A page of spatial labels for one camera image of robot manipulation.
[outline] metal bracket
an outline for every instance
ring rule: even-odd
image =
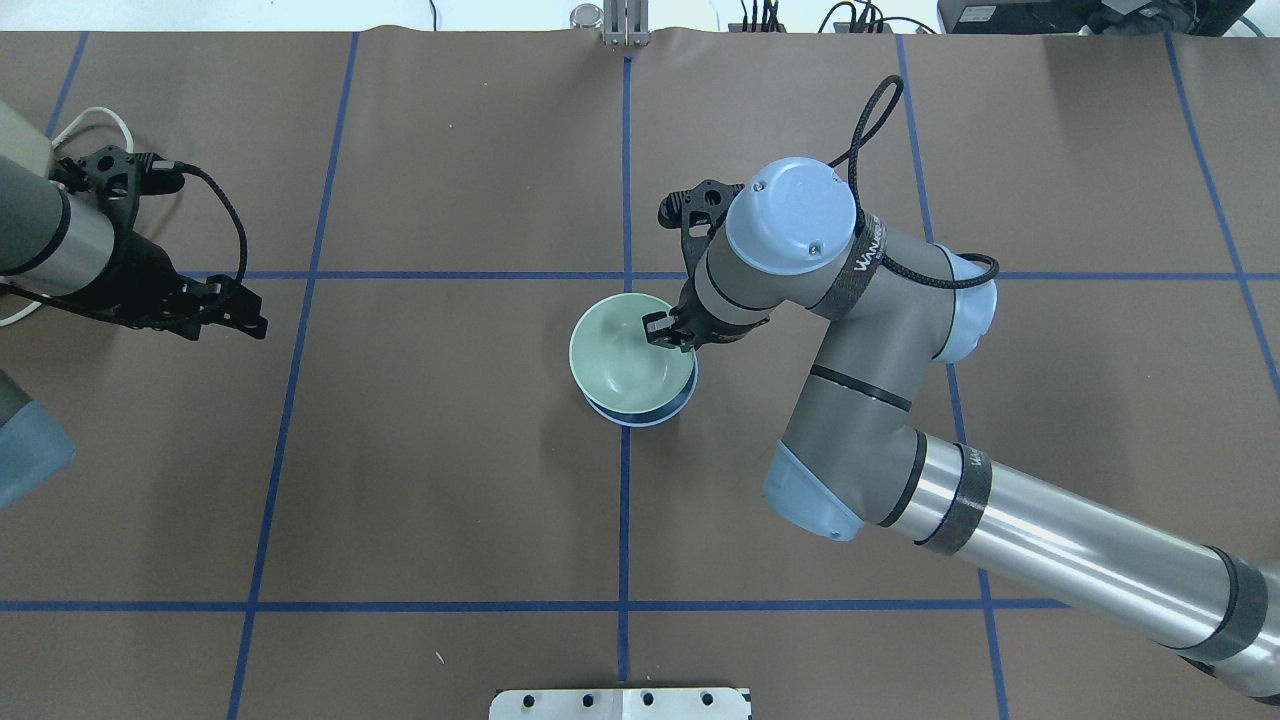
[[[750,720],[745,688],[614,688],[506,691],[489,706],[489,720]]]
[[[649,0],[604,0],[605,45],[649,45]]]

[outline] brown table surface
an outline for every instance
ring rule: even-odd
[[[676,297],[666,192],[835,156],[902,73],[865,206],[1005,268],[913,421],[1277,557],[1277,41],[380,28],[6,33],[0,58],[37,127],[108,105],[218,178],[271,320],[0,331],[79,450],[0,514],[0,716],[465,719],[620,680],[750,687],[756,717],[1274,716],[893,533],[776,516],[803,310],[700,351],[653,429],[595,415],[566,345],[605,295]],[[202,187],[138,229],[183,270],[234,263]]]

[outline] silver arm tube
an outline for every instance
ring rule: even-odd
[[[1275,566],[1260,570],[933,437],[909,486],[892,529],[1133,628],[1236,691],[1280,702]]]

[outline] metal plate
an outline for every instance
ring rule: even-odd
[[[489,705],[489,720],[750,720],[746,688],[627,688],[506,691]]]

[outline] black tape band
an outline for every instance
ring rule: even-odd
[[[916,542],[938,555],[955,555],[969,542],[991,500],[991,457],[980,450],[956,443],[960,448],[960,482],[942,521],[933,533]]]
[[[35,270],[45,260],[49,260],[58,249],[63,246],[63,240],[67,237],[67,228],[72,225],[72,201],[67,197],[65,192],[60,193],[63,196],[63,218],[58,223],[58,229],[54,231],[54,237],[49,238],[49,245],[44,250],[36,254],[35,258],[27,260],[17,268],[6,268],[0,270],[0,275],[15,277],[26,272]]]
[[[1219,662],[1253,644],[1267,619],[1267,580],[1243,557],[1206,546],[1222,559],[1231,583],[1226,612],[1213,634],[1190,647],[1170,648],[1178,655],[1199,662]]]
[[[879,527],[887,528],[897,523],[902,512],[906,512],[906,506],[911,503],[911,498],[915,496],[915,487],[920,484],[920,473],[924,471],[924,456],[928,445],[928,441],[924,439],[924,433],[915,430],[915,461],[911,462],[911,477],[906,479],[906,487],[902,488],[902,495],[899,496],[897,505],[879,521]]]
[[[809,368],[809,374],[810,375],[817,375],[817,377],[819,377],[819,378],[822,378],[824,380],[831,380],[831,382],[833,382],[833,383],[836,383],[838,386],[844,386],[844,387],[846,387],[849,389],[858,391],[858,392],[860,392],[860,393],[863,393],[863,395],[865,395],[868,397],[879,400],[881,402],[887,402],[888,405],[892,405],[893,407],[897,407],[899,410],[901,410],[904,413],[908,413],[908,411],[911,410],[911,401],[908,400],[908,398],[905,398],[905,397],[902,397],[901,395],[893,395],[892,392],[890,392],[890,391],[887,391],[884,388],[876,387],[876,386],[873,386],[870,383],[864,383],[863,380],[859,380],[858,378],[850,378],[849,375],[846,375],[844,373],[837,373],[836,370],[832,370],[831,368],[823,368],[822,365],[814,365],[813,368]]]
[[[809,307],[814,315],[836,322],[849,314],[858,299],[867,291],[872,275],[884,258],[884,223],[874,215],[867,215],[870,222],[863,225],[858,242],[845,258],[844,266],[836,274],[836,281],[827,288],[815,305]]]

